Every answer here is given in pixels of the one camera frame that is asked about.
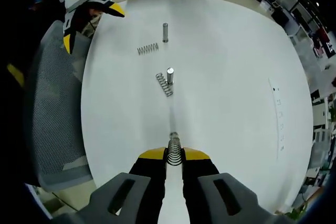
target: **metal spring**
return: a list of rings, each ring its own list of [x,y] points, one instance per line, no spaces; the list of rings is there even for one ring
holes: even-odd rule
[[[173,90],[169,87],[167,84],[166,79],[163,77],[162,73],[158,73],[156,76],[156,79],[158,80],[161,88],[163,89],[163,92],[167,97],[170,97],[173,94]]]
[[[157,43],[153,43],[144,47],[139,47],[138,48],[138,54],[143,55],[147,54],[149,52],[155,51],[159,49],[159,45]]]
[[[179,135],[176,132],[170,133],[170,141],[168,143],[167,163],[177,166],[182,163],[182,151]]]

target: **chair backrest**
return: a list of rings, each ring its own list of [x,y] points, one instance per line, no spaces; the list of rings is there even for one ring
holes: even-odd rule
[[[82,75],[91,40],[76,35],[72,55],[55,21],[41,40],[25,86],[24,132],[44,190],[60,190],[90,179],[80,115]]]

